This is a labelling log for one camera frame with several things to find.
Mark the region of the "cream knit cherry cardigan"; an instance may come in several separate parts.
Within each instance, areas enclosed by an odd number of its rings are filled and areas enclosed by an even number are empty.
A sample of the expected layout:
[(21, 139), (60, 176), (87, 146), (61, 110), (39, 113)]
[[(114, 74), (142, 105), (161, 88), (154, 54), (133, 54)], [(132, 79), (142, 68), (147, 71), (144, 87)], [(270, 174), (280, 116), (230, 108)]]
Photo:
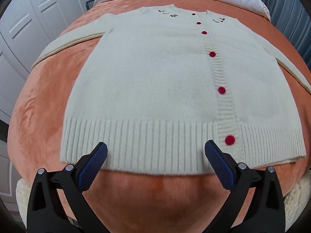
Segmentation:
[(154, 175), (211, 172), (208, 140), (252, 168), (306, 156), (283, 70), (310, 84), (237, 19), (174, 5), (105, 14), (38, 59), (93, 38), (66, 105), (62, 162), (76, 163), (99, 142), (109, 150), (104, 168)]

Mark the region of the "orange velvet bedspread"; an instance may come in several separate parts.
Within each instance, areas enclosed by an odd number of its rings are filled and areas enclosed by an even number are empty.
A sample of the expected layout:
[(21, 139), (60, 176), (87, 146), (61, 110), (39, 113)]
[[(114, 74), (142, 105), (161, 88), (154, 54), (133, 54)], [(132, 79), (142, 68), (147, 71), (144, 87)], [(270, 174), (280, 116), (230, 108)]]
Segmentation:
[[(238, 19), (282, 51), (300, 72), (310, 71), (292, 44), (263, 17), (213, 0), (115, 0), (96, 5), (69, 26), (73, 30), (105, 13), (173, 4), (186, 10), (210, 10)], [(27, 204), (39, 168), (61, 170), (63, 118), (73, 84), (95, 47), (92, 39), (40, 62), (30, 73), (14, 107), (8, 129), (8, 155), (21, 175), (17, 204), (26, 219)], [(215, 175), (149, 176), (102, 170), (84, 197), (112, 232), (202, 232), (228, 197)]]

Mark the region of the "white panelled wardrobe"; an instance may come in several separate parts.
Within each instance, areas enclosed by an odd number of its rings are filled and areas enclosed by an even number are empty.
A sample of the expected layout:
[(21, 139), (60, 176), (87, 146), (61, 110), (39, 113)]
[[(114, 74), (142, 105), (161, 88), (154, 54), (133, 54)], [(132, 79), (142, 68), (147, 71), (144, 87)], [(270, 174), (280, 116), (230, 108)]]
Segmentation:
[(14, 105), (42, 50), (87, 11), (88, 0), (12, 0), (1, 17), (1, 120)]

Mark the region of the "grey blue curtain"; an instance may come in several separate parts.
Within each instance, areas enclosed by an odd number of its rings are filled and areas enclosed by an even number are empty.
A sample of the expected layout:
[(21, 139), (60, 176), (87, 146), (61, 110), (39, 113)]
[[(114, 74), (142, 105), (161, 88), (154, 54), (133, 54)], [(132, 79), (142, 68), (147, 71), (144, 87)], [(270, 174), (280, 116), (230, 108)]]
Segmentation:
[(310, 16), (300, 0), (263, 0), (271, 22), (294, 46), (310, 67)]

